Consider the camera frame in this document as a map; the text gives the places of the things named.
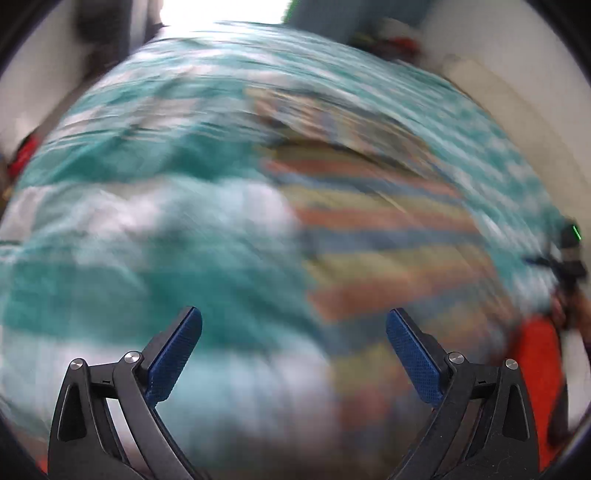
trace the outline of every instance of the orange object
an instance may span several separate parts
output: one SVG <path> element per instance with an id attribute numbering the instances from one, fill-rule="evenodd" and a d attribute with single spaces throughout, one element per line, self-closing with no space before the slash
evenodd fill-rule
<path id="1" fill-rule="evenodd" d="M 43 473 L 47 473 L 47 457 L 40 458 L 37 461 L 37 466 Z"/>
<path id="2" fill-rule="evenodd" d="M 558 453 L 558 448 L 548 443 L 548 425 L 564 384 L 560 342 L 554 326 L 542 316 L 531 319 L 521 328 L 510 356 L 519 363 L 534 410 L 542 471 Z"/>
<path id="3" fill-rule="evenodd" d="M 27 135 L 21 142 L 14 161 L 10 162 L 8 165 L 8 176 L 11 180 L 15 180 L 28 165 L 29 161 L 39 148 L 39 144 L 40 142 L 34 133 Z"/>

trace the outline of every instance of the bed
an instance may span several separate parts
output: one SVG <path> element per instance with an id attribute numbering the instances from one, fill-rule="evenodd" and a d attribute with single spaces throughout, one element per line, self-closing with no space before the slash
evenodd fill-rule
<path id="1" fill-rule="evenodd" d="M 0 410 L 44 445 L 73 358 L 141 349 L 190 304 L 203 337 L 158 412 L 192 462 L 383 478 L 428 415 L 387 311 L 471 361 L 502 355 L 552 286 L 522 256 L 560 222 L 499 125 L 438 76 L 281 27 L 164 31 L 76 102 L 15 189 Z"/>

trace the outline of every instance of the white wall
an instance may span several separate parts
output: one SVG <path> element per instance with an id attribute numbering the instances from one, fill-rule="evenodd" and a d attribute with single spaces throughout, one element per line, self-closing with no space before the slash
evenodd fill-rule
<path id="1" fill-rule="evenodd" d="M 440 0 L 421 25 L 426 66 L 472 58 L 529 102 L 591 181 L 591 87 L 548 24 L 523 0 Z"/>
<path id="2" fill-rule="evenodd" d="M 74 31 L 74 2 L 62 0 L 0 77 L 0 152 L 20 141 L 82 81 L 88 47 Z"/>

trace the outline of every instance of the blue gripper pad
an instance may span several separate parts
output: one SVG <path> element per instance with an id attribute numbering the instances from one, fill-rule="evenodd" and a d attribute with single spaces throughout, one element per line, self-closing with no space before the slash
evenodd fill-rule
<path id="1" fill-rule="evenodd" d="M 201 337 L 202 329 L 201 312 L 193 308 L 171 335 L 148 371 L 148 386 L 144 398 L 149 407 L 155 407 L 158 402 L 168 398 Z"/>
<path id="2" fill-rule="evenodd" d="M 443 399 L 439 388 L 439 371 L 404 319 L 395 310 L 388 314 L 386 335 L 413 382 L 418 396 L 425 403 L 438 407 Z"/>

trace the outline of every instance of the green led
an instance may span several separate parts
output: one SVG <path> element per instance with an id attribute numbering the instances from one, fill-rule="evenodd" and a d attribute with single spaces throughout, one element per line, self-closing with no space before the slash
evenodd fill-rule
<path id="1" fill-rule="evenodd" d="M 577 228 L 573 225 L 573 230 L 574 230 L 574 234 L 577 236 L 577 238 L 579 239 L 579 242 L 582 240 L 581 235 L 579 234 L 579 231 L 577 230 Z"/>

